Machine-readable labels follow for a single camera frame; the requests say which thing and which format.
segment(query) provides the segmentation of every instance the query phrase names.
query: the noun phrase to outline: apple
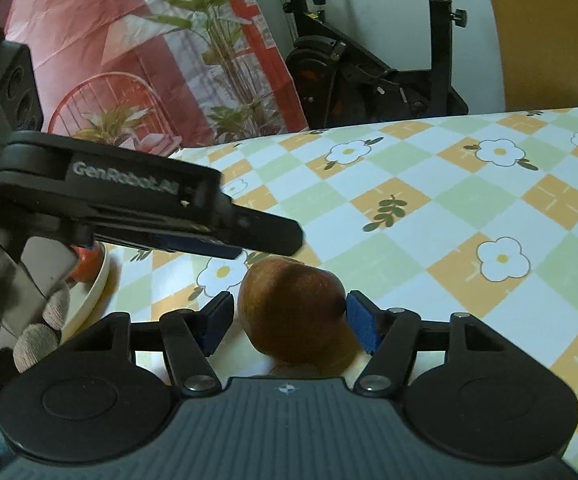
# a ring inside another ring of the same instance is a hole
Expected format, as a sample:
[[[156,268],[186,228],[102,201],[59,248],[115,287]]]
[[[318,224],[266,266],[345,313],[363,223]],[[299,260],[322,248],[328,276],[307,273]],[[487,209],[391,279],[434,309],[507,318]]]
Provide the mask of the apple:
[[[69,280],[80,283],[95,282],[105,257],[101,243],[95,242],[91,249],[75,246],[72,246],[72,249],[78,254],[78,263],[69,275]]]
[[[317,364],[344,329],[345,288],[327,270],[268,256],[247,271],[238,314],[251,344],[288,364]]]

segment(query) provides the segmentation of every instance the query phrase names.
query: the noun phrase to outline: white wall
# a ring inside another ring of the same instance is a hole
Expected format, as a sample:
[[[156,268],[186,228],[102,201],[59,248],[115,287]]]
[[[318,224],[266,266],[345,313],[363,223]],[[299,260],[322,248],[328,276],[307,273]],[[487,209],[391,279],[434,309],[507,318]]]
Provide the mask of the white wall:
[[[291,40],[280,0],[258,0],[284,55]],[[453,0],[469,13],[454,27],[453,86],[470,113],[504,111],[498,34],[490,0]],[[327,19],[399,70],[431,66],[429,0],[327,0]]]

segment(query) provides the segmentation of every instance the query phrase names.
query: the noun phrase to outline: yellow flower center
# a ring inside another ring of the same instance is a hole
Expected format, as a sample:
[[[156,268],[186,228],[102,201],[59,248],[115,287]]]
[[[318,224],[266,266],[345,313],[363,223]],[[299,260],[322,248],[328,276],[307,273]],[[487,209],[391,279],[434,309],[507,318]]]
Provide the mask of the yellow flower center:
[[[227,267],[226,265],[222,266],[220,269],[218,269],[215,273],[217,278],[224,278],[225,276],[227,276],[227,274],[229,274],[229,271],[231,269],[229,267]]]

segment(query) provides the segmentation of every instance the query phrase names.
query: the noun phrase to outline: exercise bike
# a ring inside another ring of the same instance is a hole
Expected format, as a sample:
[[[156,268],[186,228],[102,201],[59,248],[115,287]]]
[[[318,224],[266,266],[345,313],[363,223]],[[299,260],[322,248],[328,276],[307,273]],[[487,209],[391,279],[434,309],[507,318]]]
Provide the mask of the exercise bike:
[[[469,107],[451,86],[453,25],[467,26],[467,12],[451,0],[429,0],[431,69],[399,71],[326,22],[326,0],[289,0],[297,31],[287,68],[309,127],[466,115]]]

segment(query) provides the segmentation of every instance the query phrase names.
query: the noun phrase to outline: table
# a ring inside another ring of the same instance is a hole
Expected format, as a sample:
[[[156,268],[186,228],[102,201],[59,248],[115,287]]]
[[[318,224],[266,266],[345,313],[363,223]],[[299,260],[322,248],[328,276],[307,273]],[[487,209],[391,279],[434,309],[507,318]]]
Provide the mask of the table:
[[[222,171],[240,205],[298,220],[306,234],[298,259],[334,272],[347,290],[423,319],[468,311],[578,394],[578,108],[351,126],[173,158]],[[99,311],[124,310],[134,321],[198,309],[221,290],[237,294],[265,256],[110,249]],[[343,352],[355,352],[352,343],[341,343]],[[274,364],[238,320],[210,360],[223,380],[336,368]],[[366,362],[356,352],[339,372],[352,382]],[[164,374],[157,354],[138,363]],[[434,364],[430,356],[418,367]],[[565,458],[578,469],[578,429]]]

